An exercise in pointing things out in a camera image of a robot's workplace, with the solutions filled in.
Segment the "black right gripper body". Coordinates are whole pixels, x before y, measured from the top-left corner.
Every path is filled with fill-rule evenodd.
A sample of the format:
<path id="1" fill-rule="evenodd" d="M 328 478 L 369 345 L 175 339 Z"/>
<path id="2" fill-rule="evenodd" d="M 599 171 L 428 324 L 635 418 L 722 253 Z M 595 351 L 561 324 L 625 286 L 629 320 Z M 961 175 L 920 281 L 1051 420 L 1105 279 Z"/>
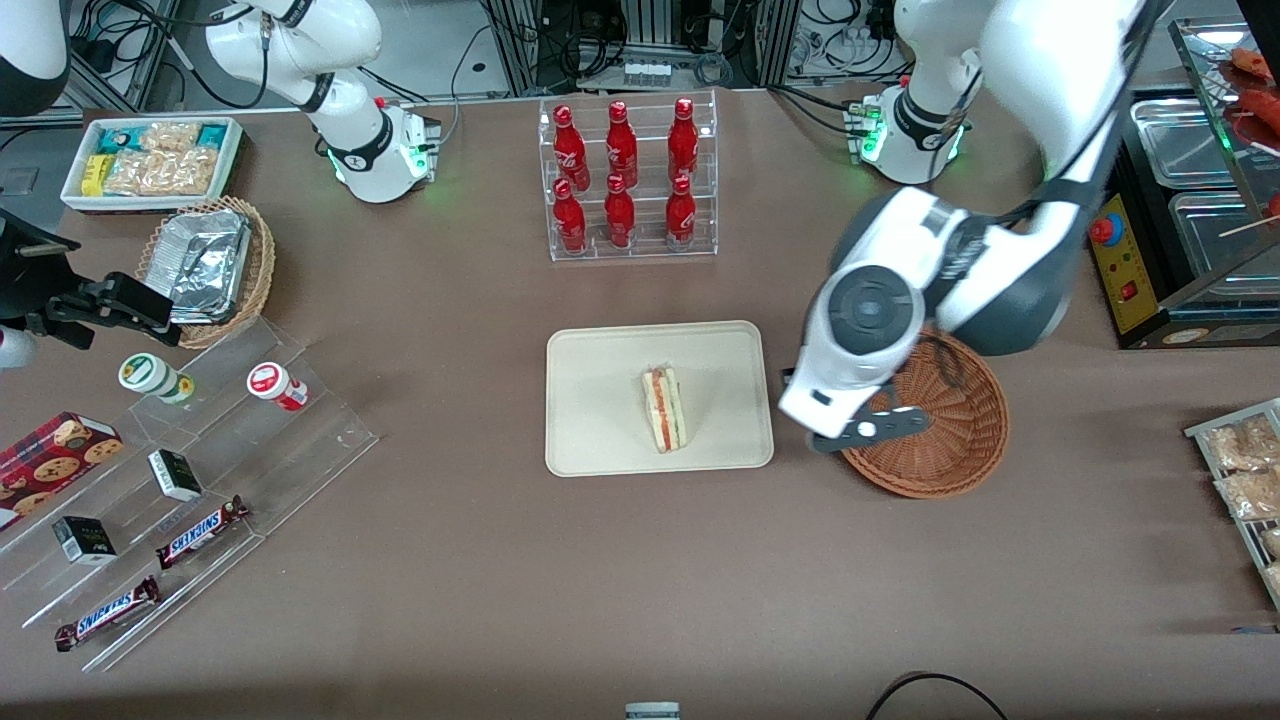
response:
<path id="1" fill-rule="evenodd" d="M 23 325 L 26 316 L 46 309 L 52 299 L 74 299 L 83 279 L 67 255 L 81 243 L 49 233 L 1 210 L 1 322 Z"/>

